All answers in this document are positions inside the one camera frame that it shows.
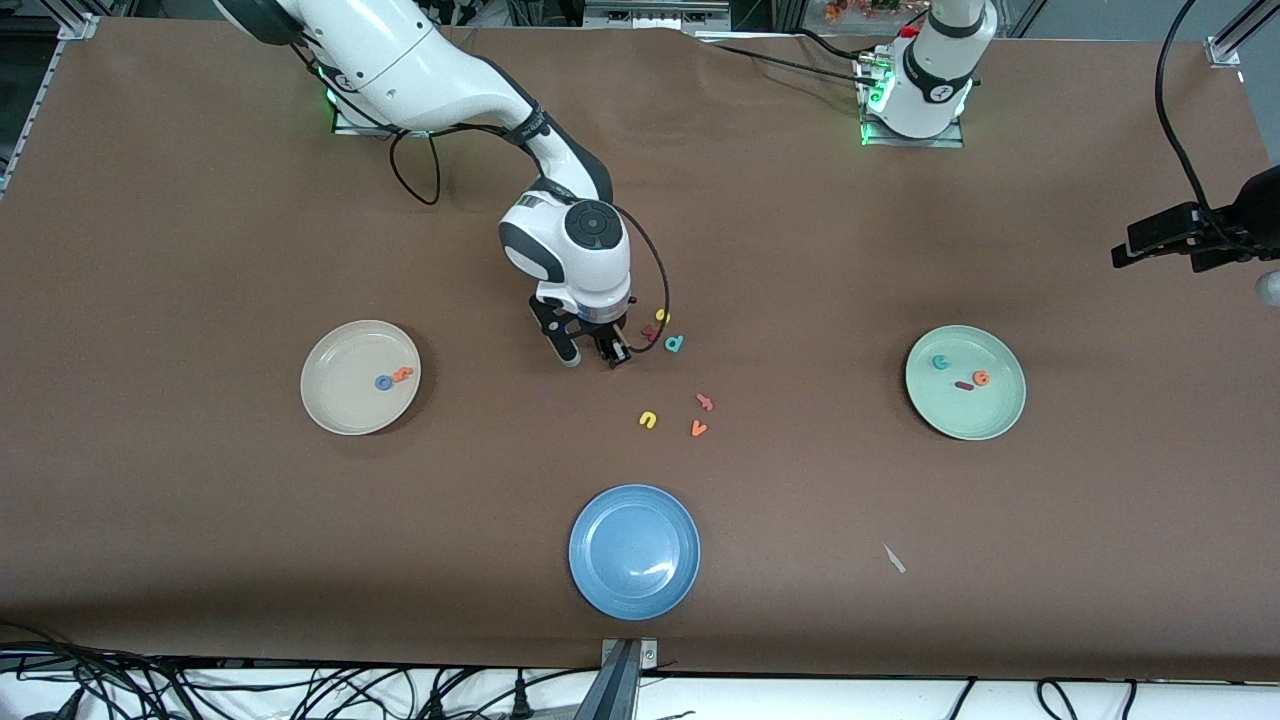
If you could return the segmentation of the blue round plate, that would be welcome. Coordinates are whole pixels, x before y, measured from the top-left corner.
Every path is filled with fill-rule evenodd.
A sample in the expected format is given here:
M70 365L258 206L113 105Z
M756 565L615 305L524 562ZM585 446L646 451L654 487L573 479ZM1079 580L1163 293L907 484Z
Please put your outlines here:
M567 556L579 593L596 611L640 623L685 600L698 579L701 541L691 512L672 493L626 484L584 506Z

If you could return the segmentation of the green round plate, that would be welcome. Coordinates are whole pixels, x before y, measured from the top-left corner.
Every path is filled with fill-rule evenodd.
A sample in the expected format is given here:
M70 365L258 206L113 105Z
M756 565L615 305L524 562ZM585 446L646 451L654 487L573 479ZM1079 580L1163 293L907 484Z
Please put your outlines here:
M946 355L951 366L937 370L931 359ZM973 391L954 386L972 383L972 374L987 370L991 383ZM1012 350L995 334L970 325L942 325L925 332L910 348L904 382L920 418L940 433L964 441L993 439L1011 429L1027 405L1027 378Z

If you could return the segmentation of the beige round plate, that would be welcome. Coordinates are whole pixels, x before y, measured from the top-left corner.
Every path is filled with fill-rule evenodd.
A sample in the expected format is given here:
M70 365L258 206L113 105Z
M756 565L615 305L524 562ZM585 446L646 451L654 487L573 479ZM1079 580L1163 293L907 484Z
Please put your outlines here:
M381 392L378 375L401 366L412 377ZM330 331L303 363L300 395L305 411L338 436L366 436L396 423L419 392L422 360L408 333L389 322L357 320Z

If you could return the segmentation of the grey power strip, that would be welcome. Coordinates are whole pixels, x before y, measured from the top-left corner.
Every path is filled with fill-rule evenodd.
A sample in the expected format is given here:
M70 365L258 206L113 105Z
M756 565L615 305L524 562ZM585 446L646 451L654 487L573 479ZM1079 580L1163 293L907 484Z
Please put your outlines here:
M694 35L732 29L730 0L584 0L582 27L668 28Z

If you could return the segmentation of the brown table cover mat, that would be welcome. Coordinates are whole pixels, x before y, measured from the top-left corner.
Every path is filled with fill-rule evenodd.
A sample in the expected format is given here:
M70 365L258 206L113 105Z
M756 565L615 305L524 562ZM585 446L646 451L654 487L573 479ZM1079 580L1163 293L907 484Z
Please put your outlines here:
M0 200L0 619L244 659L582 667L649 635L678 673L1280 679L1265 266L1110 261L1188 195L1157 47L995 44L964 147L933 150L864 147L835 82L676 31L468 46L608 165L682 348L558 361L497 238L534 177L499 138L444 138L426 208L383 142L329 131L289 50L104 20ZM419 392L338 436L301 372L367 319L416 343ZM1004 434L911 405L942 325L1021 364ZM640 623L567 556L626 484L701 541Z

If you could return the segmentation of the aluminium frame profile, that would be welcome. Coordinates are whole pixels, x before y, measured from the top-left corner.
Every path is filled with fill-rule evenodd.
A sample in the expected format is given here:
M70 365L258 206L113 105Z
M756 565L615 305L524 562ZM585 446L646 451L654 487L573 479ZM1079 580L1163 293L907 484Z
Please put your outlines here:
M0 18L0 44L33 44L35 60L17 76L0 67L0 200L5 199L29 145L35 122L55 73L73 42L91 38L99 26L78 0L40 0L46 15Z
M1238 67L1240 50L1276 19L1280 19L1280 0L1247 0L1239 13L1204 41L1210 65Z

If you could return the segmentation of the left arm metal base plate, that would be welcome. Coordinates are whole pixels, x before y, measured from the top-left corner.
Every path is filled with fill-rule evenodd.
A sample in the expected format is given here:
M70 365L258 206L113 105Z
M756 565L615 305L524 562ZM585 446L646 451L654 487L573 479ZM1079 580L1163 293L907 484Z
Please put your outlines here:
M929 137L911 137L897 132L878 113L887 102L887 97L895 88L901 86L896 81L893 72L893 59L888 45L874 46L872 50L860 51L851 61L856 79L869 79L869 85L858 88L858 108L860 115L861 143L884 145L896 147L924 147L924 149L960 149L963 142L963 129L960 113L964 110L964 95L957 105L950 111L947 126Z

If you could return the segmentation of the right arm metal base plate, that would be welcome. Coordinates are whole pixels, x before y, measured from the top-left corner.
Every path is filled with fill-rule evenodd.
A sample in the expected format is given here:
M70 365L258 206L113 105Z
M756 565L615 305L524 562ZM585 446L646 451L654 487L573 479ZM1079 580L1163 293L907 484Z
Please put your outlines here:
M339 70L323 68L326 99L334 111L338 135L394 136L401 131L390 123L364 95L355 91Z

